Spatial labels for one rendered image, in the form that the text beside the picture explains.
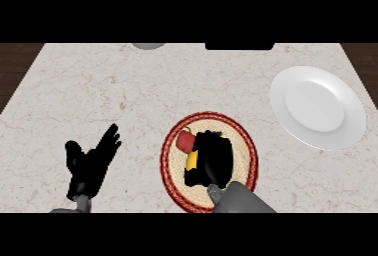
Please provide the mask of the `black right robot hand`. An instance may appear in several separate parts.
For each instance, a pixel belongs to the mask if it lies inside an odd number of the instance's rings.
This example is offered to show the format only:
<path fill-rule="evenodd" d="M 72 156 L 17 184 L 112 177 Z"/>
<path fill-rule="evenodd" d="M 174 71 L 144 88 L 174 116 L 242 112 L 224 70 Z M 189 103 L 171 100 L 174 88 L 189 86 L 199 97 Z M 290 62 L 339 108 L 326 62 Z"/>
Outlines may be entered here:
<path fill-rule="evenodd" d="M 225 188 L 233 174 L 233 149 L 227 138 L 220 132 L 206 130 L 194 136 L 193 151 L 197 151 L 196 169 L 184 168 L 184 185 Z"/>

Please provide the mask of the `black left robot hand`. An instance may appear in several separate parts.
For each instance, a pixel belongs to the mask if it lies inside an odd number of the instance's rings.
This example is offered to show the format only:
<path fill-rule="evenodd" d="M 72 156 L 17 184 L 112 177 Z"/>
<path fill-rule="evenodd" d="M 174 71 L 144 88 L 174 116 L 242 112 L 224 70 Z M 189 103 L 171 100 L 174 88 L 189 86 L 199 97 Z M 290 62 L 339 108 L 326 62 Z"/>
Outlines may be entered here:
<path fill-rule="evenodd" d="M 107 167 L 121 146 L 118 126 L 112 124 L 100 138 L 97 146 L 87 153 L 79 144 L 65 143 L 66 167 L 70 172 L 66 198 L 75 201 L 81 195 L 93 198 L 100 190 Z"/>

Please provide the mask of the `red apple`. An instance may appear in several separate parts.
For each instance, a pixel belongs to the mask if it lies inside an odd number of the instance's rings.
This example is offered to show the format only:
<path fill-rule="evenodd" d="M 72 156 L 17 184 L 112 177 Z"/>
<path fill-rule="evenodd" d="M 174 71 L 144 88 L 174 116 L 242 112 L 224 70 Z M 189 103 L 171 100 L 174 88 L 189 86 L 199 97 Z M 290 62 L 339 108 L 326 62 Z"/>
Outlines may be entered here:
<path fill-rule="evenodd" d="M 190 128 L 186 127 L 178 133 L 175 147 L 183 153 L 189 154 L 191 152 L 193 143 L 194 135 L 190 132 Z"/>

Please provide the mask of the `white round plate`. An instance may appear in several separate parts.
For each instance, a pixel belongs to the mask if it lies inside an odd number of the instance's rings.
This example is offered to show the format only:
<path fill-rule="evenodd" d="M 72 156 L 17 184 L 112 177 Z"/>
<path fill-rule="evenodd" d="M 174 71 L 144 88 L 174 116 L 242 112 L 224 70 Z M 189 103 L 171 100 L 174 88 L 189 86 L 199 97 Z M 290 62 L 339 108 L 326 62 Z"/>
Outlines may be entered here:
<path fill-rule="evenodd" d="M 332 73 L 311 66 L 283 69 L 268 96 L 276 119 L 304 144 L 341 151 L 360 142 L 367 128 L 363 104 Z"/>

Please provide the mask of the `black rectangular object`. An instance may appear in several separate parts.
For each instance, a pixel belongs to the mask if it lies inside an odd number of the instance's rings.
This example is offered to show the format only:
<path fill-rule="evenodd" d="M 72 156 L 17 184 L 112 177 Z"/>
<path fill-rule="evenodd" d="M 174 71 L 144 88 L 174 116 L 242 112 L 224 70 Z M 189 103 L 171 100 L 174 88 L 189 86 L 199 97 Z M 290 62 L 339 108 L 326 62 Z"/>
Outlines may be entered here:
<path fill-rule="evenodd" d="M 205 43 L 205 49 L 211 51 L 268 51 L 274 43 Z"/>

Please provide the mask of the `round woven red-rimmed placemat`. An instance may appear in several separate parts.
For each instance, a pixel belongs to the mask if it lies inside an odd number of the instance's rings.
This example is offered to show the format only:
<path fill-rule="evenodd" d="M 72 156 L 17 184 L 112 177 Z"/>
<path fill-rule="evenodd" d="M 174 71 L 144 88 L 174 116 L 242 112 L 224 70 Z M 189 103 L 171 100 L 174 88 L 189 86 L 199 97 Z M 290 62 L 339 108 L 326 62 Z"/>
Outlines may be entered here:
<path fill-rule="evenodd" d="M 165 136 L 159 155 L 159 172 L 166 193 L 178 207 L 190 213 L 211 213 L 214 204 L 200 185 L 184 185 L 187 155 L 175 147 L 178 134 L 206 130 L 220 132 L 230 140 L 233 149 L 231 181 L 242 183 L 249 190 L 255 188 L 258 177 L 258 156 L 251 136 L 242 125 L 217 112 L 196 112 L 186 116 L 171 127 Z"/>

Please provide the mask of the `grey round object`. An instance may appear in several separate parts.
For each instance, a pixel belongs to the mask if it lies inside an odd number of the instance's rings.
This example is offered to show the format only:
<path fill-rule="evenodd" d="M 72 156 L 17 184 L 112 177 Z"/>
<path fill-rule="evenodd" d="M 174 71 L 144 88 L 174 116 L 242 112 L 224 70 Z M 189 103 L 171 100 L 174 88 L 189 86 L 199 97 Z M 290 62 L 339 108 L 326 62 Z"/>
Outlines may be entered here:
<path fill-rule="evenodd" d="M 131 45 L 141 50 L 153 50 L 163 46 L 165 43 L 131 43 Z"/>

